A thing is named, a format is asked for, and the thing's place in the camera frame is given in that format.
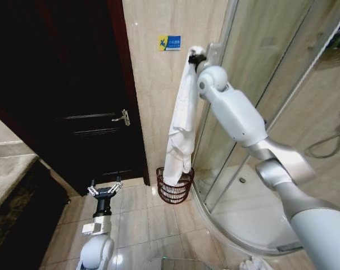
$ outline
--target marble countertop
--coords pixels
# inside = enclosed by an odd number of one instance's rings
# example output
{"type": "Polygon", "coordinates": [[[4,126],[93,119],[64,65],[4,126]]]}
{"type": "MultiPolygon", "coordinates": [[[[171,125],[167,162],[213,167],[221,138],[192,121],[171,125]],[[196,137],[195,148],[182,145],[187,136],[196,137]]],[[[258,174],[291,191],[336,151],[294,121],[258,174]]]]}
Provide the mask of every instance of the marble countertop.
{"type": "Polygon", "coordinates": [[[37,158],[35,154],[0,157],[0,206],[37,158]]]}

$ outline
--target wicker basket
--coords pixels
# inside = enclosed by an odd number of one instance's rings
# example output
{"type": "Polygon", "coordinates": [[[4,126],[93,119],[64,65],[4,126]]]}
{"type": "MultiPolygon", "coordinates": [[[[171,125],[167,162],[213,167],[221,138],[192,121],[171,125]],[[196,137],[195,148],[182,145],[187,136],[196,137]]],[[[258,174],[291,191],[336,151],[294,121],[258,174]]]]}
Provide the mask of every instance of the wicker basket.
{"type": "Polygon", "coordinates": [[[160,197],[169,204],[179,204],[186,200],[193,182],[194,170],[183,173],[178,186],[173,187],[164,182],[164,168],[157,168],[157,189],[160,197]]]}

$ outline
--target white towel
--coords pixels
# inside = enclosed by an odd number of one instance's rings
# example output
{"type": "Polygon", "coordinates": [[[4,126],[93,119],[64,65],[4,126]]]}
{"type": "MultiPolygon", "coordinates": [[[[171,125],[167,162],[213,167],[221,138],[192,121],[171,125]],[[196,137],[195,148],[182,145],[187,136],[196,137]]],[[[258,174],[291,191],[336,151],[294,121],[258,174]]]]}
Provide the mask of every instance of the white towel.
{"type": "Polygon", "coordinates": [[[239,265],[239,270],[274,270],[263,258],[252,256],[239,265]]]}
{"type": "Polygon", "coordinates": [[[193,46],[188,51],[185,67],[182,73],[179,92],[177,94],[174,114],[169,130],[164,182],[175,186],[182,173],[191,170],[191,154],[194,150],[195,122],[198,91],[197,75],[194,65],[188,63],[188,57],[204,53],[203,48],[193,46]]]}

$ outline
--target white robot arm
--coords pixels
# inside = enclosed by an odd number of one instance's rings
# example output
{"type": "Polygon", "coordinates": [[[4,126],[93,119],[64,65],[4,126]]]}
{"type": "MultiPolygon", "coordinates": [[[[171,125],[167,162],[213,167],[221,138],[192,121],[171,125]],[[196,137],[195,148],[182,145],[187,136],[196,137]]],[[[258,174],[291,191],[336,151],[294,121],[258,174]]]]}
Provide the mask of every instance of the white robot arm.
{"type": "Polygon", "coordinates": [[[223,68],[204,68],[206,65],[199,66],[196,59],[189,62],[196,64],[200,97],[210,102],[228,135],[262,160],[256,166],[257,174],[280,195],[287,219],[316,268],[340,270],[340,210],[297,187],[315,178],[312,168],[296,150],[268,137],[263,118],[247,97],[228,83],[223,68]]]}

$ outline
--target door frame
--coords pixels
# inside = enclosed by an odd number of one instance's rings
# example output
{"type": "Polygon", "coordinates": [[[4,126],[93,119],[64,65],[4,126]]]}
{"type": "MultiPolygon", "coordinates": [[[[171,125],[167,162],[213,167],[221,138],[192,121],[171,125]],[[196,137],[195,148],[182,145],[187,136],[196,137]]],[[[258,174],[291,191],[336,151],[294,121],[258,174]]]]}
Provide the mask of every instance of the door frame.
{"type": "MultiPolygon", "coordinates": [[[[150,181],[148,166],[143,141],[139,108],[137,103],[137,94],[133,77],[132,61],[126,31],[123,4],[122,1],[108,0],[107,7],[110,14],[112,31],[114,33],[116,42],[116,52],[114,53],[117,53],[119,57],[121,72],[125,79],[125,91],[129,103],[129,107],[127,109],[132,120],[133,129],[136,134],[136,136],[134,136],[135,144],[138,146],[137,148],[139,151],[138,162],[140,162],[144,184],[149,186],[150,181]]],[[[39,143],[24,128],[18,125],[16,121],[14,121],[14,119],[6,113],[2,106],[0,106],[0,120],[3,121],[5,125],[8,126],[16,135],[18,135],[35,153],[42,153],[39,143]]]]}

